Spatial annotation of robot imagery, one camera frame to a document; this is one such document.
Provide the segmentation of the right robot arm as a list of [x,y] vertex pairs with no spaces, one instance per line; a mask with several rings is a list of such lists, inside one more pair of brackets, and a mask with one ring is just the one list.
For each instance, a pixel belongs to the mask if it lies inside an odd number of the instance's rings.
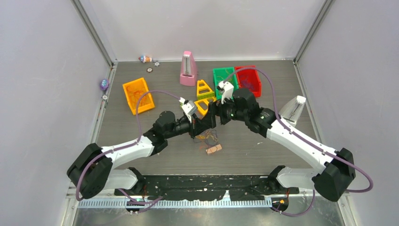
[[274,193],[291,187],[311,189],[336,202],[356,177],[349,150],[337,151],[305,135],[273,110],[260,107],[247,88],[234,91],[231,99],[211,102],[206,115],[218,116],[222,125],[242,121],[250,131],[279,143],[310,165],[309,169],[277,166],[268,175]]

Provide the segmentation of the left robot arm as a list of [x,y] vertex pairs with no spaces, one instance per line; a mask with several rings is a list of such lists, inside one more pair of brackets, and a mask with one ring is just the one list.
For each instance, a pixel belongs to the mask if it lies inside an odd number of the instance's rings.
[[118,167],[135,159],[160,153],[168,139],[182,134],[195,138],[216,126],[216,113],[209,110],[203,118],[196,114],[175,118],[171,111],[163,111],[152,127],[138,138],[114,146],[87,145],[67,170],[68,178],[76,186],[78,201],[90,199],[105,189],[125,189],[133,195],[144,190],[144,182],[136,169]]

